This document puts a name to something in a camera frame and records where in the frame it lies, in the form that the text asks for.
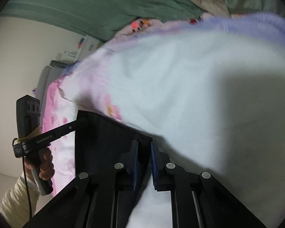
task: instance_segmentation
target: finger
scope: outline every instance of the finger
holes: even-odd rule
[[[55,174],[54,169],[50,169],[44,172],[40,172],[39,177],[42,178],[43,180],[49,180],[51,179]]]
[[[51,151],[51,149],[49,149],[49,148],[47,147],[47,148],[46,148],[46,151],[44,152],[43,157],[44,157],[45,160],[48,160],[51,156],[52,156],[52,151]]]
[[[24,165],[26,168],[28,168],[30,170],[35,169],[35,165],[27,157],[24,158]]]
[[[53,169],[53,168],[54,168],[54,164],[50,161],[43,162],[40,165],[40,171],[47,171],[47,170]]]

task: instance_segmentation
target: black cable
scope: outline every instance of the black cable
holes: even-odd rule
[[[14,142],[17,140],[18,138],[14,138],[13,139],[13,146],[14,146]],[[24,182],[25,182],[25,188],[26,188],[26,193],[28,195],[28,207],[29,207],[29,220],[32,218],[32,204],[31,204],[31,198],[29,196],[29,187],[28,187],[28,181],[26,179],[26,172],[25,172],[25,164],[24,164],[24,150],[23,147],[22,148],[22,167],[23,167],[23,175],[24,175]]]

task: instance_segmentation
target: white wall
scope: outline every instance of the white wall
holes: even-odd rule
[[[16,100],[32,94],[42,69],[58,53],[76,51],[82,36],[44,23],[0,17],[0,173],[18,177],[12,140],[17,137]]]

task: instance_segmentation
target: black device arm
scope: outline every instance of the black device arm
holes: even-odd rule
[[[83,117],[60,127],[54,128],[27,141],[15,144],[13,146],[15,157],[21,158],[22,156],[33,154],[42,148],[47,148],[51,142],[75,131],[76,129],[85,127],[88,124],[88,118]]]

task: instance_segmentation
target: white fabric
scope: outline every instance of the white fabric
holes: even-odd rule
[[[61,83],[64,97],[105,113],[92,90],[101,66],[106,76],[99,85],[106,86],[122,122],[152,134],[186,170],[211,172],[267,227],[280,224],[285,48],[217,32],[149,36],[104,46],[84,60]],[[161,208],[170,206],[170,197],[158,194],[150,181],[128,228],[172,227],[170,209]]]

